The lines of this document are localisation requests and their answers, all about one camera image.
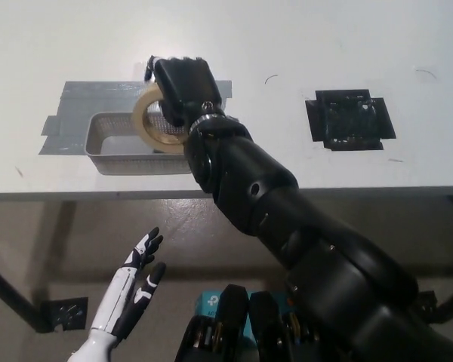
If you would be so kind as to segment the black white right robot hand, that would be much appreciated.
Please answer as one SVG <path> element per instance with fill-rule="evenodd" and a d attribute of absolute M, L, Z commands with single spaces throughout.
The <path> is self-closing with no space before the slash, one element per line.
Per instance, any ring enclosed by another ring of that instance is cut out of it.
<path fill-rule="evenodd" d="M 223 113 L 219 88 L 202 58 L 151 56 L 144 79 L 159 86 L 162 113 L 175 127 L 190 128 L 203 115 Z"/>

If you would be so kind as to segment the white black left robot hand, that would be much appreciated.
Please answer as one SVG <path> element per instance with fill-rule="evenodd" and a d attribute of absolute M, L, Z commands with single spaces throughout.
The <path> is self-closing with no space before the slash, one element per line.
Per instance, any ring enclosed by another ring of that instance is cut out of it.
<path fill-rule="evenodd" d="M 159 227 L 144 235 L 129 253 L 126 260 L 116 270 L 101 300 L 91 325 L 91 330 L 100 330 L 111 334 L 128 298 L 130 297 L 136 277 L 146 264 L 154 260 L 154 253 L 163 240 Z"/>

